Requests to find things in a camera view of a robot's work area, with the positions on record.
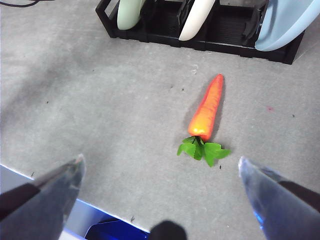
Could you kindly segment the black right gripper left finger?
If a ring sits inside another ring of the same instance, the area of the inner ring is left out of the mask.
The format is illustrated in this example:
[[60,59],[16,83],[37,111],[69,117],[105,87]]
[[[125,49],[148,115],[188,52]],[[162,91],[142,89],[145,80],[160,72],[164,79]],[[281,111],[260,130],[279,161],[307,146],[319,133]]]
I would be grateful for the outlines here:
[[2,240],[57,240],[82,186],[85,157],[75,159],[0,195]]

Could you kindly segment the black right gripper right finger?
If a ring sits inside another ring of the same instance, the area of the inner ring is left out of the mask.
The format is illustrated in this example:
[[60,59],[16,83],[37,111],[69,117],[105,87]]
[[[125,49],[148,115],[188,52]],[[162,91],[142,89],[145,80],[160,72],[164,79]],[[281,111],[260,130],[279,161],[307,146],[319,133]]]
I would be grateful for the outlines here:
[[318,240],[320,195],[242,156],[238,162],[248,200],[268,240]]

